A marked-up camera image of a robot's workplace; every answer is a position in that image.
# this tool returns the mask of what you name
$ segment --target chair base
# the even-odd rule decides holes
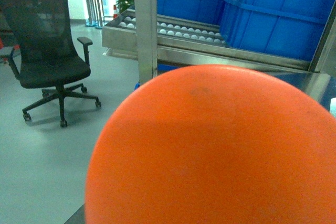
[[[38,100],[37,102],[34,102],[33,104],[29,105],[28,107],[25,107],[22,112],[23,112],[23,117],[25,121],[30,121],[32,118],[30,115],[27,113],[28,110],[32,110],[38,106],[41,106],[47,102],[50,102],[55,99],[59,99],[59,112],[60,112],[60,126],[61,127],[66,127],[68,126],[67,121],[65,120],[64,117],[64,98],[65,97],[74,97],[74,98],[84,98],[84,99],[93,99],[96,100],[96,107],[100,108],[101,107],[101,102],[99,101],[98,97],[94,95],[87,95],[87,94],[80,94],[73,92],[73,90],[77,88],[81,88],[81,91],[83,93],[87,92],[87,88],[84,87],[83,83],[74,85],[68,88],[64,88],[63,85],[61,86],[56,86],[56,89],[42,89],[42,96],[43,98]]]

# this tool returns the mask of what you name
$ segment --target black office chair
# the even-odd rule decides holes
[[[30,121],[28,110],[59,99],[60,126],[66,127],[64,118],[64,98],[75,97],[95,99],[96,107],[101,107],[98,97],[73,92],[84,85],[65,88],[64,85],[88,77],[91,73],[88,46],[92,41],[86,37],[77,38],[83,44],[85,61],[77,54],[72,42],[68,0],[0,0],[3,14],[17,39],[22,56],[19,72],[13,58],[9,64],[27,89],[42,89],[43,99],[23,109],[23,117]]]

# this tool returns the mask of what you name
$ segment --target chair leg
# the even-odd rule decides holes
[[[67,127],[68,122],[65,120],[65,117],[64,117],[64,97],[62,95],[59,97],[59,113],[61,116],[61,121],[59,122],[59,125],[62,128]]]
[[[72,90],[75,90],[75,89],[77,89],[77,88],[84,88],[84,84],[81,83],[81,84],[78,84],[78,85],[74,85],[74,86],[65,88],[65,90],[66,90],[66,91],[72,91]]]
[[[84,99],[93,99],[96,100],[97,102],[99,101],[98,97],[94,95],[88,95],[88,94],[80,94],[72,91],[65,91],[64,95],[66,97],[75,97],[75,98],[84,98]]]
[[[32,105],[29,105],[28,107],[25,107],[22,110],[22,112],[24,114],[26,114],[28,110],[31,110],[31,109],[36,108],[38,106],[41,106],[41,105],[43,105],[43,104],[45,104],[47,102],[50,102],[50,101],[52,101],[54,99],[57,99],[58,97],[59,97],[59,95],[57,93],[55,93],[55,94],[52,94],[52,95],[50,95],[48,97],[42,98],[41,100],[38,100],[37,102],[34,102]]]

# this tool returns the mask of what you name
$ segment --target orange sphere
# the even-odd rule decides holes
[[[336,120],[260,72],[165,73],[106,123],[85,213],[87,224],[335,224]]]

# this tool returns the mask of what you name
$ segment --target concrete floor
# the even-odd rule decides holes
[[[41,90],[22,88],[10,67],[0,65],[0,224],[60,224],[82,206],[99,133],[139,79],[136,61],[102,55],[101,30],[76,24],[72,35],[81,57],[76,38],[93,40],[92,73],[82,82],[102,108],[96,109],[94,100],[67,98],[65,129],[59,126],[58,100],[31,110],[32,121],[26,123],[22,108],[40,99]]]

